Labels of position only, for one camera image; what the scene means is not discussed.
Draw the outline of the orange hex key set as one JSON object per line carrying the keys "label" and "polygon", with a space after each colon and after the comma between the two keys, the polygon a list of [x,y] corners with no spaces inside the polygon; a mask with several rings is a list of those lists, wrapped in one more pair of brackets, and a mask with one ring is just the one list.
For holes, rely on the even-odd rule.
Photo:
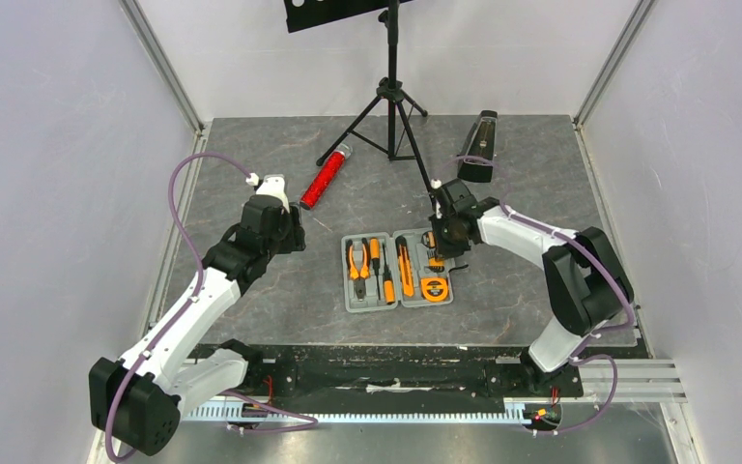
{"label": "orange hex key set", "polygon": [[434,273],[442,273],[445,270],[444,260],[435,254],[428,257],[427,268]]}

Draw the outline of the grey plastic tool case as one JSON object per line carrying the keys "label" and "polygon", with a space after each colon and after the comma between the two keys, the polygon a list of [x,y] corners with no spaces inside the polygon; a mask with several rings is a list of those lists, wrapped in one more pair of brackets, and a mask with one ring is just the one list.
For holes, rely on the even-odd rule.
{"label": "grey plastic tool case", "polygon": [[452,258],[440,258],[429,228],[392,234],[364,233],[341,239],[344,305],[363,313],[454,301]]}

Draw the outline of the orange handled pliers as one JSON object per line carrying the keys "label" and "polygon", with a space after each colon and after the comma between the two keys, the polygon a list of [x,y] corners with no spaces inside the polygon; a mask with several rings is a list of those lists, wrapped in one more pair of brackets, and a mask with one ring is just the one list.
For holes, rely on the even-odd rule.
{"label": "orange handled pliers", "polygon": [[358,245],[353,240],[348,240],[346,247],[348,277],[353,284],[355,297],[359,301],[364,301],[366,280],[370,277],[368,244],[365,239]]}

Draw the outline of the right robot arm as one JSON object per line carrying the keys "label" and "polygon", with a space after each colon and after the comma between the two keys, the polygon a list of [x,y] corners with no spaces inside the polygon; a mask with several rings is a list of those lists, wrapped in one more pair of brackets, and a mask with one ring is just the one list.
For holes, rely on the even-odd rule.
{"label": "right robot arm", "polygon": [[575,360],[588,342],[614,330],[611,320],[635,320],[634,291],[606,233],[558,228],[526,216],[504,202],[477,199],[461,180],[430,183],[435,213],[430,217],[438,254],[455,258],[474,245],[507,250],[542,270],[551,321],[521,355],[519,379],[543,394],[558,370]]}

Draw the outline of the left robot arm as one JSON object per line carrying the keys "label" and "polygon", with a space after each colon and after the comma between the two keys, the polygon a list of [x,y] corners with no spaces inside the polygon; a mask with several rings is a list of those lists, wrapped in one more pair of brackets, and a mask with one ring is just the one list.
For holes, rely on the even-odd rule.
{"label": "left robot arm", "polygon": [[209,248],[194,280],[156,325],[118,360],[94,363],[88,374],[91,421],[103,431],[111,460],[123,459],[113,449],[116,441],[155,455],[186,415],[214,396],[233,388],[241,394],[262,388],[263,366],[237,340],[191,367],[185,362],[276,255],[304,248],[300,206],[275,195],[252,195],[241,220]]}

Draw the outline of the orange handled screwdriver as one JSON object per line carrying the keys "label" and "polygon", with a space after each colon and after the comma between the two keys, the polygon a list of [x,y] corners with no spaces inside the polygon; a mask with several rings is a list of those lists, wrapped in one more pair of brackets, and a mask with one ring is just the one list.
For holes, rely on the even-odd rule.
{"label": "orange handled screwdriver", "polygon": [[383,290],[384,290],[385,303],[387,305],[393,305],[396,302],[396,297],[395,297],[392,273],[387,263],[387,252],[386,252],[385,245],[383,245],[383,248],[382,248],[382,262],[383,262]]}
{"label": "orange handled screwdriver", "polygon": [[376,295],[377,295],[377,300],[380,301],[383,295],[381,284],[380,284],[380,267],[381,267],[380,244],[377,238],[371,238],[369,241],[369,245],[370,245],[371,266],[374,272],[375,285],[376,285]]}

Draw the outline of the orange tape measure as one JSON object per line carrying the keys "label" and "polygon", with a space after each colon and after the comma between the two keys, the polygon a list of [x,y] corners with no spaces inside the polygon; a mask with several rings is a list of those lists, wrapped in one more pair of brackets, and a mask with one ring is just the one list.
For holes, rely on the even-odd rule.
{"label": "orange tape measure", "polygon": [[422,298],[429,303],[445,301],[450,294],[450,286],[446,277],[428,276],[420,280]]}

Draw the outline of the orange black utility knife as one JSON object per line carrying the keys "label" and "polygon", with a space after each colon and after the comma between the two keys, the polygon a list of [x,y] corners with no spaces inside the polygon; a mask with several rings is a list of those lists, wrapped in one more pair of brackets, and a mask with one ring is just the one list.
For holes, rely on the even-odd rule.
{"label": "orange black utility knife", "polygon": [[408,244],[404,236],[395,239],[397,257],[399,263],[399,272],[403,295],[407,298],[414,296],[414,277],[411,258],[408,250]]}

